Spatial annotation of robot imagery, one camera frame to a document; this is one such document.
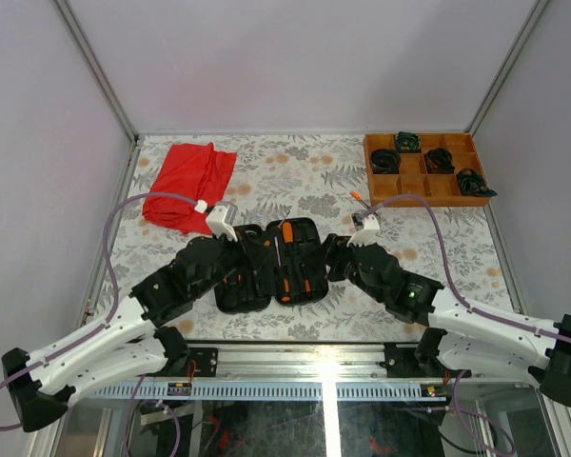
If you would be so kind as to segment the red folded cloth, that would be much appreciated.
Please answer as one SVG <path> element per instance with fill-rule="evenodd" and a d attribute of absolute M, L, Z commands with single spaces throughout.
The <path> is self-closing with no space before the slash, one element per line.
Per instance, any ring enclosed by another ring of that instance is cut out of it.
<path fill-rule="evenodd" d="M 210 235 L 204 214 L 185 201 L 162 194 L 178 194 L 214 205 L 225 196 L 236 160 L 236 153 L 217 150 L 211 143 L 173 145 L 150 188 L 161 195 L 149 197 L 143 204 L 145 219 L 155 226 L 176 229 L 184 235 Z"/>

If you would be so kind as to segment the small orange precision screwdriver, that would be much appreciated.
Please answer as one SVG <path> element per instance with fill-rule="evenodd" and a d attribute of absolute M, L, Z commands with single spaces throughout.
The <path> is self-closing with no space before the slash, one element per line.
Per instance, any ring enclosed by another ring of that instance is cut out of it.
<path fill-rule="evenodd" d="M 367 204 L 367 202 L 362 198 L 362 196 L 356 192 L 356 191 L 351 191 L 350 195 L 357 201 L 359 202 L 365 209 L 369 209 L 370 206 Z"/>

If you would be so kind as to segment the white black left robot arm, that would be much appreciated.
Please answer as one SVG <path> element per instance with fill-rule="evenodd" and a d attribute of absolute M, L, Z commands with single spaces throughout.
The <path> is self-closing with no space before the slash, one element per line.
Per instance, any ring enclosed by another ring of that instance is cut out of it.
<path fill-rule="evenodd" d="M 268 243 L 247 232 L 236 241 L 195 238 L 91 322 L 43 348 L 6 352 L 1 364 L 18 428 L 47 427 L 94 391 L 127 378 L 183 373 L 187 344 L 170 322 L 229 276 L 256 272 L 270 257 Z"/>

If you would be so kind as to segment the large black handled screwdriver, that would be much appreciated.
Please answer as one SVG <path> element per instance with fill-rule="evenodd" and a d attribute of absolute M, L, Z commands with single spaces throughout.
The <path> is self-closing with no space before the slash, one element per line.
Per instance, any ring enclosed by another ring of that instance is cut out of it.
<path fill-rule="evenodd" d="M 286 275 L 286 264 L 284 261 L 284 255 L 282 252 L 282 243 L 280 242 L 280 238 L 278 235 L 274 236 L 274 243 L 276 249 L 276 257 L 278 263 L 278 273 L 279 278 L 281 280 L 281 301 L 283 303 L 290 303 L 291 302 L 291 294 L 290 294 L 290 285 Z"/>

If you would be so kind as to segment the orange compartment tray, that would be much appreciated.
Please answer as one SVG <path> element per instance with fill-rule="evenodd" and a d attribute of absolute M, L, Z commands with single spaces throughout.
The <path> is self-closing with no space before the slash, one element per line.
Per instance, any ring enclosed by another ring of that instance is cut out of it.
<path fill-rule="evenodd" d="M 472 136 L 465 132 L 420 132 L 419 152 L 405 152 L 397 174 L 378 174 L 370 162 L 370 154 L 377 149 L 396 148 L 396 134 L 370 133 L 364 138 L 364 159 L 370 202 L 382 201 L 402 194 L 415 194 L 430 206 L 438 207 L 484 207 L 490 199 L 486 196 L 461 194 L 457 174 L 463 169 L 473 169 L 484 174 Z M 446 149 L 452 155 L 454 171 L 439 173 L 429 168 L 425 158 L 436 148 Z"/>

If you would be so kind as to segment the small orange black screwdriver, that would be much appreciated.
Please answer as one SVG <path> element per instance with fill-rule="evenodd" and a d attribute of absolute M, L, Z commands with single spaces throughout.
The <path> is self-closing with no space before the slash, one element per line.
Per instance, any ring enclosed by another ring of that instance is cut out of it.
<path fill-rule="evenodd" d="M 265 249 L 262 251 L 262 258 L 260 263 L 254 268 L 253 270 L 253 275 L 257 276 L 259 274 L 259 272 L 263 269 L 265 263 L 267 261 L 271 260 L 272 257 L 272 250 L 273 247 L 271 246 L 271 243 L 274 241 L 274 238 L 277 235 L 277 231 L 282 229 L 282 225 L 283 223 L 286 221 L 286 218 L 288 217 L 289 213 L 291 212 L 292 206 L 289 206 L 287 208 L 287 211 L 284 215 L 284 217 L 281 219 L 281 221 L 279 223 L 277 223 L 271 230 L 269 233 L 269 238 L 265 241 L 264 243 L 264 247 Z"/>

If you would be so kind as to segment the black orange stubby screwdriver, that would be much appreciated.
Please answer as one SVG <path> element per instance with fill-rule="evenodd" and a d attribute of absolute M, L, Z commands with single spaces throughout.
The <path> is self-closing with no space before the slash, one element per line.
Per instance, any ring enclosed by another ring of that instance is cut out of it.
<path fill-rule="evenodd" d="M 293 227 L 290 222 L 282 223 L 282 236 L 285 243 L 285 251 L 289 257 L 293 255 Z"/>

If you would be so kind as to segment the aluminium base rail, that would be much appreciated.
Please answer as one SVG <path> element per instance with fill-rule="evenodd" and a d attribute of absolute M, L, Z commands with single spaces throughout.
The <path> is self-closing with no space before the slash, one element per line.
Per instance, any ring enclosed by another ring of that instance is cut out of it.
<path fill-rule="evenodd" d="M 122 348 L 74 375 L 69 403 L 85 399 L 320 400 L 325 388 L 340 400 L 437 402 L 453 368 L 424 371 L 416 345 L 221 344 L 195 345 L 175 374 L 157 373 L 153 347 Z"/>

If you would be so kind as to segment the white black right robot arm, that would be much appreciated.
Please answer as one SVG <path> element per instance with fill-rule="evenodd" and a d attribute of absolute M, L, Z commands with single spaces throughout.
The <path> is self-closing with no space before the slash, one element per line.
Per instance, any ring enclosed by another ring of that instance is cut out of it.
<path fill-rule="evenodd" d="M 452 285 L 402 268 L 382 246 L 331 234 L 322 244 L 330 282 L 347 280 L 398 320 L 426 328 L 417 369 L 518 379 L 571 407 L 571 315 L 559 321 L 504 311 L 464 298 Z"/>

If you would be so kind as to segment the black plastic tool case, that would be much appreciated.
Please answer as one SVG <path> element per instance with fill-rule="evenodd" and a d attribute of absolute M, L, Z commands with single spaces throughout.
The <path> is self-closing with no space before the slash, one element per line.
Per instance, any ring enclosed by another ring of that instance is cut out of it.
<path fill-rule="evenodd" d="M 272 300 L 287 307 L 308 305 L 327 296 L 326 267 L 316 257 L 322 242 L 312 219 L 273 221 L 265 228 L 243 225 L 235 232 L 244 260 L 214 288 L 221 312 L 259 311 Z"/>

